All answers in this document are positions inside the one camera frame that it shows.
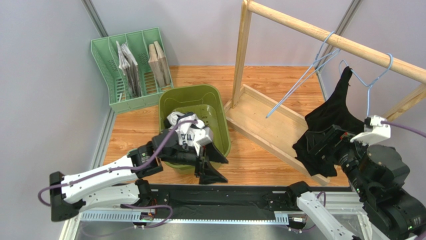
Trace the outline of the black garment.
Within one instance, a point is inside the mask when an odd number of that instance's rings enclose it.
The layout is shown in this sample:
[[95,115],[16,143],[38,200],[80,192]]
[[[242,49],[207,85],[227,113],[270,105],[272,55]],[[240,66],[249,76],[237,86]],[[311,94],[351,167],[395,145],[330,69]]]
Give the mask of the black garment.
[[364,122],[352,115],[346,104],[352,75],[352,69],[349,66],[345,67],[328,100],[304,117],[307,130],[292,146],[296,152],[295,158],[303,164],[311,176],[320,174],[326,178],[336,177],[337,171],[334,165],[321,162],[309,155],[307,133],[326,133],[332,125],[356,135],[364,131]]

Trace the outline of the white tank top navy trim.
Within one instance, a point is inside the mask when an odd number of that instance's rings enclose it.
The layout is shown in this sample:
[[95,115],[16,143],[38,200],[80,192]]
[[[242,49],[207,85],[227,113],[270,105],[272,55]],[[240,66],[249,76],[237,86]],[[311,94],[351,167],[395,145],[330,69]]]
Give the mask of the white tank top navy trim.
[[194,147],[194,136],[195,130],[203,129],[208,127],[205,123],[198,118],[198,116],[190,111],[182,113],[179,111],[173,111],[166,117],[165,126],[168,123],[169,126],[166,126],[168,129],[172,129],[176,124],[185,121],[195,121],[195,123],[182,123],[175,130],[178,134],[179,144],[185,149],[195,150]]

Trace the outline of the light blue wire hanger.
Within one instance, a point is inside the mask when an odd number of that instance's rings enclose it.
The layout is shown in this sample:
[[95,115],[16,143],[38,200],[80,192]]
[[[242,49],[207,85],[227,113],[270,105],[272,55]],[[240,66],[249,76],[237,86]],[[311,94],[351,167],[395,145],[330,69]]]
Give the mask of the light blue wire hanger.
[[270,112],[265,116],[265,118],[269,118],[277,109],[280,107],[302,84],[310,78],[313,74],[317,74],[320,68],[324,67],[331,59],[337,56],[340,53],[340,49],[333,50],[330,53],[326,53],[324,56],[319,57],[320,53],[322,53],[323,47],[328,42],[329,38],[334,34],[334,31],[330,32],[330,34],[325,38],[322,42],[314,61],[308,67],[308,69],[302,74],[302,76],[294,83],[294,85],[290,88],[290,90],[282,97],[282,99],[270,110]]
[[370,83],[366,83],[353,69],[350,71],[352,72],[352,75],[355,76],[358,81],[367,88],[367,95],[366,95],[366,114],[365,116],[370,116],[370,109],[371,109],[371,89],[375,85],[375,83],[382,78],[393,66],[394,63],[394,57],[391,53],[386,53],[389,56],[389,64],[387,65],[386,69],[377,76],[374,80],[372,80]]

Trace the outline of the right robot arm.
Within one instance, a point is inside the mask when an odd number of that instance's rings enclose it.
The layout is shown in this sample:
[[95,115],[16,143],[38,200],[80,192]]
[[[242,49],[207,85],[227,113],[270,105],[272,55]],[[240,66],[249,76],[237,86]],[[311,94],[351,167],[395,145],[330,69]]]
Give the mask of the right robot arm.
[[306,131],[293,148],[296,159],[316,174],[340,166],[370,222],[387,238],[423,240],[426,207],[403,189],[410,168],[394,147],[381,144],[390,136],[387,124],[359,134],[333,124],[322,131]]

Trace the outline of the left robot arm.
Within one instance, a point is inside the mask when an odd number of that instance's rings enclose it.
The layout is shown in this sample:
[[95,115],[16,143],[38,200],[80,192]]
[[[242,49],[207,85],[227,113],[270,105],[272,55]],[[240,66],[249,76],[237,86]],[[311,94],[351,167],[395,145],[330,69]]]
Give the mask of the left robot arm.
[[69,220],[93,208],[152,206],[155,200],[145,177],[163,171],[163,162],[193,166],[200,185],[227,183],[212,165],[228,164],[227,158],[209,139],[207,129],[196,137],[194,145],[198,149],[183,146],[176,131],[165,130],[113,163],[73,175],[51,173],[48,188],[51,221]]

